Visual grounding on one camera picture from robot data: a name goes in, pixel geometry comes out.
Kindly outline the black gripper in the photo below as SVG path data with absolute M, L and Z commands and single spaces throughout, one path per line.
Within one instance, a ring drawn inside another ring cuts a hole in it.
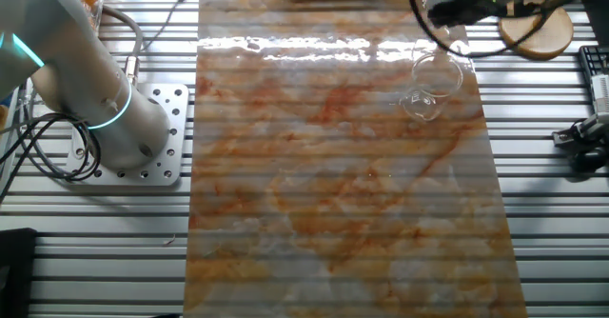
M 425 0 L 427 18 L 435 28 L 475 24 L 484 18 L 505 16 L 505 5 L 492 0 Z

